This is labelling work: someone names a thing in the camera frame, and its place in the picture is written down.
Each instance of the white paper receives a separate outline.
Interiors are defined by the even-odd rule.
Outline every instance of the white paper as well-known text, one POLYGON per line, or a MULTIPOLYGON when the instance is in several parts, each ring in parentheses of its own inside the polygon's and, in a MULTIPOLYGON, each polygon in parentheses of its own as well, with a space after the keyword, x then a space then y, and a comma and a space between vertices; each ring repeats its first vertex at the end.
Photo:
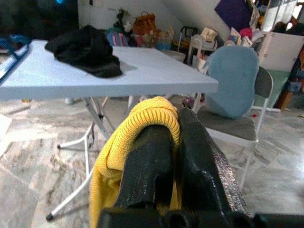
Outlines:
POLYGON ((255 29, 255 30, 252 31, 251 41, 255 42, 256 40, 258 40, 262 37, 264 37, 264 34, 259 29, 255 29))

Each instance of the green item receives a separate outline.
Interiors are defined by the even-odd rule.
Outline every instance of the green item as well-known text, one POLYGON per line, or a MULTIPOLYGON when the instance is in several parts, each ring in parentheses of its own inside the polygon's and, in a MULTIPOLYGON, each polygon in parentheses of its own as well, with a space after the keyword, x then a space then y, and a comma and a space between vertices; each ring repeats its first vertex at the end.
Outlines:
MULTIPOLYGON (((279 70, 268 70, 268 72, 271 74, 274 81, 274 87, 269 100, 268 108, 273 108, 273 106, 275 105, 277 99, 279 98, 282 92, 285 83, 288 80, 290 72, 279 71, 279 70)), ((254 105, 263 107, 264 100, 265 99, 263 97, 256 95, 254 105)))

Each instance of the table top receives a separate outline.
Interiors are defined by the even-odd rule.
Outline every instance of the table top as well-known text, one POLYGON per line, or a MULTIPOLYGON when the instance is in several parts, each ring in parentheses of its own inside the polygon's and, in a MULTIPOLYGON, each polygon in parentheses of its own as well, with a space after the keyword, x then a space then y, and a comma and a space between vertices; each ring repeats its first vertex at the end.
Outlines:
MULTIPOLYGON (((0 85, 0 99, 53 99, 216 92, 217 80, 152 48, 114 47, 123 75, 99 78, 57 61, 34 40, 28 56, 0 85)), ((12 59, 0 65, 0 71, 12 59)))

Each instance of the blue item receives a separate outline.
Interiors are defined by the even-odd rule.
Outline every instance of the blue item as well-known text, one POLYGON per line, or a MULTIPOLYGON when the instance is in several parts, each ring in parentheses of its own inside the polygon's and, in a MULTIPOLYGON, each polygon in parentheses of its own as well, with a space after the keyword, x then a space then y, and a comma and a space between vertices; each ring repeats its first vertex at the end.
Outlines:
POLYGON ((224 46, 209 58, 209 76, 218 80, 218 91, 205 95, 208 110, 237 119, 251 107, 255 97, 258 56, 243 46, 224 46))
POLYGON ((157 42, 156 49, 160 50, 160 51, 164 51, 164 50, 169 51, 169 50, 171 50, 171 43, 157 42))
POLYGON ((128 38, 124 36, 122 33, 110 32, 106 35, 111 46, 129 46, 128 38))
POLYGON ((26 56, 27 52, 29 51, 30 40, 27 39, 26 37, 20 36, 20 35, 12 35, 12 36, 10 36, 10 40, 8 40, 6 38, 0 39, 0 47, 8 50, 9 53, 12 55, 12 57, 15 59, 6 68, 4 68, 2 71, 0 71, 0 85, 8 77, 10 71, 26 56), (18 55, 15 52, 15 49, 10 44, 10 40, 14 43, 22 43, 25 45, 25 49, 21 52, 20 55, 18 55))
POLYGON ((301 81, 297 80, 296 82, 286 82, 284 85, 284 90, 288 92, 299 92, 301 90, 301 81))

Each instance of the box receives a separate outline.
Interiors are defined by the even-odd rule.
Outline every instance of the box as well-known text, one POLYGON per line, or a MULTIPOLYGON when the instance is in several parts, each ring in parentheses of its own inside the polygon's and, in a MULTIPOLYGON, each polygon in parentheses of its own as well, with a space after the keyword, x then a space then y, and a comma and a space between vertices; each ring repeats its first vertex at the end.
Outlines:
POLYGON ((260 66, 265 69, 290 72, 304 44, 304 37, 266 32, 258 45, 260 66))

